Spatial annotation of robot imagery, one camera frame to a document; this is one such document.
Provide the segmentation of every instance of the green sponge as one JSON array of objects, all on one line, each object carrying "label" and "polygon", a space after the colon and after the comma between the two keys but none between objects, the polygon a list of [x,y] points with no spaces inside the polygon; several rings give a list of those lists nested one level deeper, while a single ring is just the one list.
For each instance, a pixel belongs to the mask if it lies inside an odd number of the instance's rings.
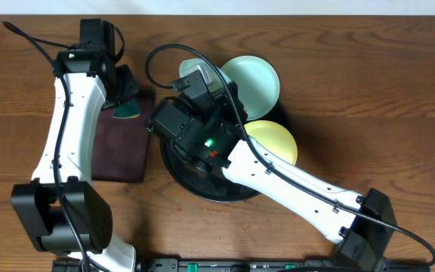
[{"label": "green sponge", "polygon": [[139,105],[134,101],[134,99],[130,99],[129,101],[120,104],[120,106],[116,108],[115,112],[113,113],[113,118],[127,119],[135,118],[139,115]]}]

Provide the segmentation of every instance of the wooden table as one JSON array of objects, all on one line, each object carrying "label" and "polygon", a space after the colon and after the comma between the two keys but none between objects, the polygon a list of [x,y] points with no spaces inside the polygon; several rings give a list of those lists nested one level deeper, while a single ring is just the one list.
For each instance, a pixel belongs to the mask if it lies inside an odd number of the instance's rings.
[{"label": "wooden table", "polygon": [[[386,193],[400,226],[435,246],[435,17],[104,18],[122,30],[122,63],[145,85],[145,57],[169,42],[192,46],[217,65],[247,54],[268,60],[292,120],[297,165],[359,193],[370,187]],[[30,43],[2,27],[3,19],[32,36],[72,44],[80,18],[0,17],[0,271],[49,270],[54,255],[34,250],[10,195],[13,184],[29,181],[42,154],[54,78]],[[44,47],[56,56],[57,48]],[[170,82],[190,57],[162,52],[153,74]],[[115,232],[148,257],[302,259],[332,248],[266,196],[221,204],[186,192],[165,169],[156,138],[142,184],[95,187],[112,207]],[[430,257],[398,233],[386,256]]]}]

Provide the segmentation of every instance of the led light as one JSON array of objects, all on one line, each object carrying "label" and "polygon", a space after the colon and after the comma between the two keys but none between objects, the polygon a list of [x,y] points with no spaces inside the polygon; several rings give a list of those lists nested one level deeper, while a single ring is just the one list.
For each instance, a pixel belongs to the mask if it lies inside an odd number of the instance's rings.
[{"label": "led light", "polygon": [[212,143],[213,143],[212,139],[208,139],[208,140],[204,143],[204,145],[207,146],[207,147],[210,147],[210,146],[212,145]]}]

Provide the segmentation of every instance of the black plate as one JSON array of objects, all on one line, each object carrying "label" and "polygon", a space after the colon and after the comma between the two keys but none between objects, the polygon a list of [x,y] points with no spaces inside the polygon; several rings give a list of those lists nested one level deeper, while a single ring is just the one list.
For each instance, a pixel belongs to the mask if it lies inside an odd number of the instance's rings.
[{"label": "black plate", "polygon": [[[259,120],[276,122],[290,131],[288,115],[282,104],[278,101],[276,106]],[[172,177],[184,189],[207,200],[218,202],[236,202],[250,199],[260,194],[256,190],[241,184],[235,184],[227,179],[218,178],[215,175],[202,177],[186,166],[176,157],[168,144],[160,141],[160,151],[164,159],[165,167]]]}]

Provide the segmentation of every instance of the green object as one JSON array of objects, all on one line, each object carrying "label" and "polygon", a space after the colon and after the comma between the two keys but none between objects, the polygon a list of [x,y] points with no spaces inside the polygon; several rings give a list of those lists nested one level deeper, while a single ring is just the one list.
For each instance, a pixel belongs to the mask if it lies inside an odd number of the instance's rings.
[{"label": "green object", "polygon": [[127,119],[127,118],[135,118],[140,115],[139,104],[135,102],[133,99],[130,99],[123,104],[120,104],[118,108],[116,108],[113,113],[113,118],[118,119]]},{"label": "green object", "polygon": [[188,264],[187,272],[197,272],[197,264]]},{"label": "green object", "polygon": [[213,143],[214,143],[214,141],[213,141],[212,139],[208,139],[208,140],[204,143],[204,145],[207,146],[207,147],[210,147]]}]

